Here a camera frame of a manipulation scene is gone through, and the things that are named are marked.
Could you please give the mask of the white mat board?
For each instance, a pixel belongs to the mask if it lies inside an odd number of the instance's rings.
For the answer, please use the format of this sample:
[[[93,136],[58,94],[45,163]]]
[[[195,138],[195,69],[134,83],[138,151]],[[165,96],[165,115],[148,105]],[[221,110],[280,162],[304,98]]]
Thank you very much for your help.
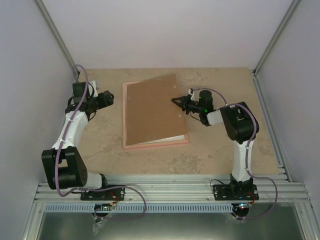
[[[157,140],[151,140],[147,142],[143,142],[142,144],[153,144],[153,143],[163,143],[163,142],[172,142],[172,141],[181,141],[185,140],[186,136],[185,135],[177,135],[177,136],[172,136],[172,137],[167,137],[167,138],[162,138],[162,139],[157,139]]]

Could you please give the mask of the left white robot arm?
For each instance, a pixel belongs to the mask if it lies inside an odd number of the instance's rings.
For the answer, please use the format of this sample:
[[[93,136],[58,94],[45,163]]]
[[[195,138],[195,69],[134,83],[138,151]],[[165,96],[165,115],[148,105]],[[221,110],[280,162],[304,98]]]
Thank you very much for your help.
[[[102,173],[91,173],[80,155],[78,146],[83,131],[97,111],[113,105],[114,95],[108,90],[98,93],[95,80],[72,85],[73,96],[65,109],[65,121],[55,144],[41,154],[49,187],[56,190],[68,188],[92,189],[99,200],[108,197],[110,188]]]

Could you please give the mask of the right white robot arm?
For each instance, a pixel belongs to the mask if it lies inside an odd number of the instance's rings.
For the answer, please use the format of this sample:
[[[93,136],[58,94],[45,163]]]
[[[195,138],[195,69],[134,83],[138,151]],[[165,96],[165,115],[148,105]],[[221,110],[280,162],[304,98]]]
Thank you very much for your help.
[[[202,88],[198,100],[194,100],[194,89],[188,95],[172,98],[171,101],[187,115],[196,113],[205,126],[223,124],[227,136],[233,142],[233,168],[230,182],[211,185],[216,201],[249,201],[258,198],[257,187],[251,174],[251,155],[259,124],[245,102],[226,104],[214,108],[212,90]]]

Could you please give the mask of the pink picture frame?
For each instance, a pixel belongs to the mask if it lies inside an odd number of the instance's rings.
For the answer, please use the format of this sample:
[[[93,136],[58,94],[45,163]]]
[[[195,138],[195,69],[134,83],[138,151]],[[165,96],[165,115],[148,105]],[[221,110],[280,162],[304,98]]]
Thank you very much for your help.
[[[149,149],[149,148],[159,148],[159,147],[169,147],[188,144],[190,142],[188,134],[177,136],[174,140],[171,138],[166,138],[165,140],[149,141],[146,143],[139,143],[135,145],[127,145],[127,86],[131,84],[136,84],[138,81],[125,82],[122,84],[122,141],[124,150],[138,150],[138,149]]]

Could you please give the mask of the brown cardboard backing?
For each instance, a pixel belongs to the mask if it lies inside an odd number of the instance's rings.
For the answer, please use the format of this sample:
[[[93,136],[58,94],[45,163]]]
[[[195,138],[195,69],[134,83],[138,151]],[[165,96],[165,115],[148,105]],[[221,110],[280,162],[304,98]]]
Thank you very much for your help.
[[[131,146],[187,134],[184,115],[171,101],[179,96],[175,74],[128,85],[126,144]]]

